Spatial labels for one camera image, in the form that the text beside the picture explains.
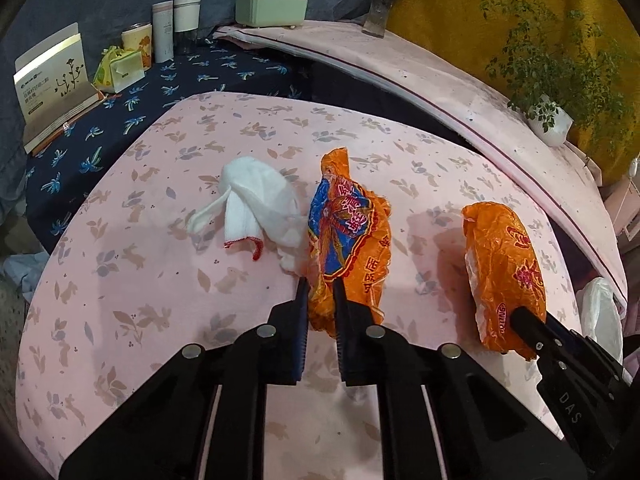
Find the orange snack wrapper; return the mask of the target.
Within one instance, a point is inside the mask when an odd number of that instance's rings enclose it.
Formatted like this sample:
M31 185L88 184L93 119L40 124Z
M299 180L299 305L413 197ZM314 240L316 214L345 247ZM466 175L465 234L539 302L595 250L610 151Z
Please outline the orange snack wrapper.
M509 323L519 307L541 321L547 316L544 279L525 226L511 208L494 202L465 206L462 217L464 261L480 342L490 351L514 351L531 361L535 351Z
M336 336L333 289L341 280L349 300L367 306L375 322L390 270L390 204L349 171L346 148L323 155L321 181L308 214L308 314L317 332Z

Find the white trash bag bin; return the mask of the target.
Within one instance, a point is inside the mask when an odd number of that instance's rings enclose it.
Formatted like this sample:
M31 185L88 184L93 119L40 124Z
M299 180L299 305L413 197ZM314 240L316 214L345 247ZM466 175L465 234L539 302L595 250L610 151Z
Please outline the white trash bag bin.
M605 278L594 278L577 293L577 302L582 334L622 364L622 322L610 283Z

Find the pink rabbit print tablecloth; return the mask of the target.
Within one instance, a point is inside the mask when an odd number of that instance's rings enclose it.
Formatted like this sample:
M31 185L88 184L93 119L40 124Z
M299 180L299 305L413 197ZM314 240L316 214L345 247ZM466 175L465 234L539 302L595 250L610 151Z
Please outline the pink rabbit print tablecloth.
M224 224L189 232L247 155L307 206L322 156L346 148L352 177L390 203L385 324L435 348L454 341L547 427L538 368L483 349L464 264L461 211L496 202L533 242L547 304L570 327L575 297L546 214L485 157L431 133L337 107L232 93L174 106L107 170L53 249L27 315L15 389L20 436L56 474L63 460L182 346L228 344L287 300L277 252L227 246Z

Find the white crumpled cloth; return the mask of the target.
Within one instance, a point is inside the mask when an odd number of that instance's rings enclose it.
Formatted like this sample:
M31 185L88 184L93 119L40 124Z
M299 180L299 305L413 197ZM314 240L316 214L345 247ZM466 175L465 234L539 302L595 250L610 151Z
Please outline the white crumpled cloth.
M265 244L277 249L283 271L303 276L308 266L307 217L300 211L291 183L265 162L243 156L222 168L218 197L198 210L186 228L204 230L224 217L224 247L249 242L257 261Z

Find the white pot green plant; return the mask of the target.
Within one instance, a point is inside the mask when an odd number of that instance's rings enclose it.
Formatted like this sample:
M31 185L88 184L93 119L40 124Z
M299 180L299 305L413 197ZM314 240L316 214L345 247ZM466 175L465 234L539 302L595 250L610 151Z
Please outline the white pot green plant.
M509 106L548 133L565 112L589 134L587 146L614 154L637 125L624 90L632 57L581 10L554 13L541 0L482 0L486 21L510 22L506 42L486 65L506 83Z

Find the navy floral cloth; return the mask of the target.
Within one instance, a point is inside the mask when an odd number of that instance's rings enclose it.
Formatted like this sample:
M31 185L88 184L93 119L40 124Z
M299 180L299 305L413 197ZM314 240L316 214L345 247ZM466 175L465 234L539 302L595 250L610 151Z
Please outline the navy floral cloth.
M107 96L29 157L26 217L42 248L53 252L104 172L146 128L179 101L211 91L309 96L297 63L271 49L244 50L206 39L190 54L154 64L143 79Z

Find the pale pink speckled cloth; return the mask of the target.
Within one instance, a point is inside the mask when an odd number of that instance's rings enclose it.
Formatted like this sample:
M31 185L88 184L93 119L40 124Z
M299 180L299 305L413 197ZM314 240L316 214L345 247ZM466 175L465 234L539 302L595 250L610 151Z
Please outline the pale pink speckled cloth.
M610 282L620 314L627 312L628 286L614 226L591 172L567 146L550 148L538 139L500 92L392 32L376 38L354 23L222 26L214 36L333 66L460 134L536 200Z

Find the mustard yellow backdrop cloth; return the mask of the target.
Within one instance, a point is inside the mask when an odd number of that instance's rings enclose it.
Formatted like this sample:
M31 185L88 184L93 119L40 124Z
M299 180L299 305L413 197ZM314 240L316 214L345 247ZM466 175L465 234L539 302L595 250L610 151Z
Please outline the mustard yellow backdrop cloth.
M388 27L396 35L435 53L460 70L478 78L506 96L506 83L486 72L488 62L506 42L512 24L503 18L486 21L480 12L482 0L396 0ZM570 140L601 168L603 180L612 184L626 174L639 154L639 33L617 0L541 0L554 13L581 10L598 22L632 57L624 73L624 90L636 107L637 125L616 153L587 146L589 134L572 126Z

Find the green yellow small pouch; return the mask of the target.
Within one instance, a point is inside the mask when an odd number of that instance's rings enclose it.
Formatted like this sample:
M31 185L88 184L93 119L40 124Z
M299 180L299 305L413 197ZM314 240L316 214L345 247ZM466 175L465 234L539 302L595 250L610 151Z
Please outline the green yellow small pouch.
M119 93L144 77L140 51L111 46L102 52L92 83L102 92Z

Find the white booklet box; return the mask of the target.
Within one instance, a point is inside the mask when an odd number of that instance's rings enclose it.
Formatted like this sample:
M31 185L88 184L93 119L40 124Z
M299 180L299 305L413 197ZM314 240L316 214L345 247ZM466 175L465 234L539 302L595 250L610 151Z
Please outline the white booklet box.
M28 154L43 148L60 128L104 99L88 78L76 23L20 55L13 81L25 121L23 146Z

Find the yellow printed small box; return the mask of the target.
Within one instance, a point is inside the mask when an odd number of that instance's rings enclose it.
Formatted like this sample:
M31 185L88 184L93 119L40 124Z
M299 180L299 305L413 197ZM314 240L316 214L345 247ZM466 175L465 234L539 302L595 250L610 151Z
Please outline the yellow printed small box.
M122 32L122 47L139 51L143 69L148 70L152 66L152 24L133 24L125 29Z

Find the white cylindrical jar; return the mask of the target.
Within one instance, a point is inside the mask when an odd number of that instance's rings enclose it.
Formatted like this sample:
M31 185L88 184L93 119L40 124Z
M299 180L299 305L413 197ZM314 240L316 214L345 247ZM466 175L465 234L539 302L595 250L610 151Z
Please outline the white cylindrical jar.
M200 24L201 0L174 0L174 32L192 32Z

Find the green tissue box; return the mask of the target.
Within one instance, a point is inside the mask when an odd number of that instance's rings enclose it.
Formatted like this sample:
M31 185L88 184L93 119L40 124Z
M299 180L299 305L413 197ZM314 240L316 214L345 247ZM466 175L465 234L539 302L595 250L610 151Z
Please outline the green tissue box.
M235 0L234 19L239 25L297 27L305 21L308 0Z

